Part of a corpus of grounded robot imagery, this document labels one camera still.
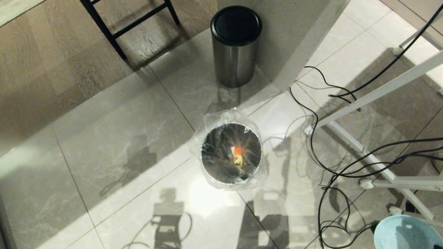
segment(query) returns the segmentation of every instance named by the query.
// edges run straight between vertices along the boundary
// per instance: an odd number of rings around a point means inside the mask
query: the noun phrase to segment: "wooden floor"
[[[103,0],[111,30],[161,0]],[[138,67],[209,28],[216,0],[172,0],[181,26],[162,10],[118,39],[121,60],[79,0],[46,0],[0,27],[0,156]]]

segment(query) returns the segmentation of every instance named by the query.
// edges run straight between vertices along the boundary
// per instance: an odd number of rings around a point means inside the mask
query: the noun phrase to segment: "black trash can lid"
[[[261,33],[261,19],[252,9],[243,6],[226,7],[212,18],[212,35],[221,43],[245,46],[255,41]]]

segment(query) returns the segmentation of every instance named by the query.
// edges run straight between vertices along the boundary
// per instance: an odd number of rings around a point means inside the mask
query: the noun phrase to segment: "marble tile floor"
[[[307,65],[320,68],[329,83],[353,89],[392,60],[386,41],[398,41],[384,33],[387,25],[398,32],[405,27],[378,0],[351,0]],[[308,150],[303,130],[312,123],[311,114],[259,68],[239,89],[218,84],[210,39],[209,30],[200,33],[0,158],[0,218],[12,248],[319,248],[320,187],[330,174]],[[399,61],[371,88],[411,66]],[[419,78],[339,122],[369,148],[437,136],[443,98],[430,87],[430,78]],[[304,70],[291,89],[320,117],[343,105],[328,98],[337,92],[325,88],[314,70]],[[263,141],[268,177],[256,189],[214,189],[189,151],[203,115],[232,107],[256,123]],[[313,146],[333,169],[356,158],[327,129],[316,131]],[[417,149],[405,145],[379,156],[392,160]],[[436,174],[432,162],[420,160],[395,171]],[[363,191],[358,179],[339,179],[335,187],[353,203],[352,231],[387,217],[387,205],[404,205],[395,191]],[[439,193],[419,191],[418,196],[443,220]],[[321,219],[341,221],[344,198],[332,191],[325,200]],[[349,243],[352,236],[326,233],[330,245]],[[372,232],[364,232],[351,248],[374,248]]]

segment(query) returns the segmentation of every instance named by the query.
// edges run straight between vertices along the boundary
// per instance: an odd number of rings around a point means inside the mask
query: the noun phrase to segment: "light blue bowl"
[[[443,247],[440,234],[428,223],[407,215],[384,218],[375,229],[376,249],[433,249]]]

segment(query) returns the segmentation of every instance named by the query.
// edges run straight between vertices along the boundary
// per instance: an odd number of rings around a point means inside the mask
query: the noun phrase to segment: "black cable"
[[[320,239],[320,244],[321,244],[322,249],[324,248],[324,246],[323,246],[324,244],[325,244],[326,246],[328,246],[328,247],[330,247],[330,248],[334,248],[334,249],[346,248],[346,247],[350,246],[350,245],[351,245],[351,244],[357,239],[357,237],[358,237],[361,233],[363,233],[363,232],[366,231],[367,229],[370,229],[370,228],[371,228],[371,227],[368,227],[368,228],[365,228],[365,229],[361,230],[360,232],[358,232],[358,233],[354,236],[353,240],[352,240],[349,244],[347,244],[347,245],[345,245],[345,246],[332,247],[332,246],[330,246],[330,245],[328,245],[327,243],[324,242],[324,240],[323,240],[323,231],[324,231],[326,228],[328,228],[328,227],[331,227],[331,228],[338,228],[338,229],[344,230],[345,232],[347,232],[347,233],[349,234],[349,231],[347,230],[347,222],[348,222],[349,217],[350,217],[350,204],[349,204],[349,199],[348,199],[348,197],[345,195],[345,193],[344,193],[343,191],[341,191],[341,190],[338,189],[338,188],[331,187],[332,184],[335,182],[335,180],[336,180],[339,176],[349,177],[349,178],[361,178],[361,177],[365,177],[365,176],[375,175],[375,174],[378,174],[378,173],[382,172],[383,170],[385,170],[385,169],[391,167],[391,166],[394,165],[394,164],[399,164],[399,163],[401,163],[403,160],[405,160],[406,158],[408,158],[408,157],[410,157],[410,156],[421,156],[421,157],[432,158],[432,159],[435,159],[435,160],[443,160],[443,158],[439,158],[439,157],[435,157],[435,156],[430,156],[430,155],[421,154],[421,153],[423,153],[423,152],[432,152],[432,151],[436,151],[436,150],[443,149],[443,147],[439,147],[439,148],[436,148],[436,149],[428,149],[428,150],[416,151],[416,152],[412,152],[412,153],[409,153],[409,154],[406,154],[406,155],[402,155],[402,156],[397,157],[393,162],[379,162],[379,163],[371,163],[371,164],[367,164],[367,165],[363,166],[362,168],[360,168],[360,169],[357,170],[357,171],[354,171],[354,172],[348,172],[348,173],[344,174],[344,172],[345,172],[349,167],[351,167],[351,166],[354,165],[355,163],[357,163],[357,162],[363,160],[364,158],[368,157],[369,155],[371,155],[371,154],[373,154],[374,152],[376,152],[376,151],[378,151],[378,150],[381,150],[381,149],[383,149],[383,148],[386,148],[386,147],[389,147],[389,146],[393,146],[393,145],[397,145],[397,144],[404,144],[404,143],[421,143],[421,142],[430,142],[430,141],[440,141],[440,140],[443,140],[443,137],[440,137],[440,138],[430,138],[430,139],[420,139],[420,140],[405,140],[405,141],[400,141],[400,142],[394,142],[394,143],[386,144],[386,145],[380,146],[380,147],[378,147],[378,148],[372,150],[370,153],[366,154],[365,156],[359,158],[358,160],[355,160],[353,163],[351,163],[350,165],[346,166],[344,169],[342,169],[342,170],[340,171],[340,173],[337,173],[337,172],[335,172],[335,171],[333,171],[333,170],[330,170],[328,167],[326,167],[326,166],[325,166],[325,165],[324,165],[324,164],[318,159],[318,157],[317,157],[317,155],[316,155],[316,153],[315,153],[315,150],[314,150],[314,146],[313,146],[313,137],[314,137],[315,129],[317,128],[318,121],[319,121],[319,117],[318,117],[318,115],[317,115],[313,110],[311,110],[310,108],[308,108],[308,107],[306,107],[305,105],[301,104],[301,103],[300,103],[300,102],[294,97],[294,94],[292,93],[291,88],[289,88],[289,92],[290,92],[292,98],[297,102],[297,104],[299,104],[300,106],[304,107],[305,109],[309,110],[311,113],[314,114],[314,116],[315,116],[315,123],[314,123],[314,125],[313,125],[313,127],[312,127],[311,142],[310,142],[310,144],[311,144],[311,151],[312,151],[312,154],[313,154],[315,160],[317,161],[317,163],[318,163],[321,167],[323,167],[325,170],[328,170],[329,172],[331,172],[331,173],[333,174],[333,176],[331,177],[331,179],[330,179],[328,185],[327,185],[326,187],[322,187],[322,190],[324,190],[324,192],[323,192],[323,195],[322,195],[322,197],[321,197],[321,199],[320,199],[320,202],[319,202],[319,210],[318,210],[318,216],[317,216],[317,225],[318,225],[318,228],[319,228],[319,239]],[[366,174],[366,175],[358,175],[358,176],[349,175],[349,174],[353,174],[353,173],[355,173],[355,172],[358,172],[358,171],[362,170],[363,168],[368,167],[368,166],[370,166],[370,165],[380,164],[380,163],[384,163],[384,164],[388,163],[388,165],[385,166],[385,167],[384,167],[383,169],[381,169],[381,170],[378,170],[378,171],[375,171],[375,172],[372,172],[372,173],[369,173],[369,174]],[[326,196],[326,193],[327,193],[327,191],[328,191],[329,189],[337,190],[340,194],[342,194],[342,195],[345,197],[345,200],[346,200],[346,203],[347,203],[348,215],[347,215],[347,217],[346,217],[346,221],[345,221],[345,226],[344,226],[344,228],[341,228],[341,227],[338,227],[338,226],[332,226],[332,225],[329,225],[329,226],[323,226],[323,227],[322,227],[323,222],[320,221],[320,216],[321,216],[321,206],[322,206],[323,200],[324,200],[324,198],[325,198],[325,196]]]
[[[426,23],[426,25],[420,30],[420,32],[417,34],[417,36],[412,40],[412,42],[397,56],[395,57],[395,59],[389,63],[389,65],[387,65],[380,73],[378,73],[376,76],[374,76],[372,79],[370,79],[368,82],[366,82],[365,84],[363,84],[362,86],[350,91],[349,93],[343,93],[340,95],[332,95],[330,94],[330,97],[343,97],[343,96],[347,96],[350,94],[353,94],[361,89],[363,89],[364,87],[366,87],[367,85],[371,84],[373,81],[375,81],[378,77],[380,77],[380,75],[382,75],[384,72],[386,72],[392,65],[394,65],[395,62],[397,62],[401,56],[403,56],[404,53],[406,53],[406,51],[408,51],[408,49],[418,40],[418,38],[426,31],[426,29],[432,24],[432,22],[436,19],[436,17],[439,15],[439,13],[442,11],[443,9],[443,4],[439,7],[439,9],[437,10],[437,12],[435,12],[435,14],[431,17],[431,19]]]
[[[348,89],[346,89],[346,88],[344,88],[344,87],[341,87],[341,86],[336,86],[336,85],[329,84],[329,83],[326,81],[326,78],[325,78],[325,76],[323,75],[323,73],[320,71],[320,69],[316,68],[315,66],[305,66],[304,68],[312,68],[312,69],[315,69],[317,72],[319,72],[319,73],[322,75],[322,77],[323,77],[323,81],[325,82],[326,85],[328,85],[328,86],[332,86],[332,87],[335,87],[335,88],[342,89],[342,90],[348,92],[349,94],[351,94],[351,96],[352,96],[352,98],[354,98],[354,100],[357,100],[357,98],[355,97],[355,95],[354,95],[353,93],[351,93]],[[347,100],[347,99],[345,99],[345,98],[343,98],[343,97],[341,97],[341,96],[337,96],[337,98],[339,98],[339,99],[341,99],[341,100],[344,100],[344,101],[348,102],[349,104],[352,104],[352,102],[350,102],[349,100]]]

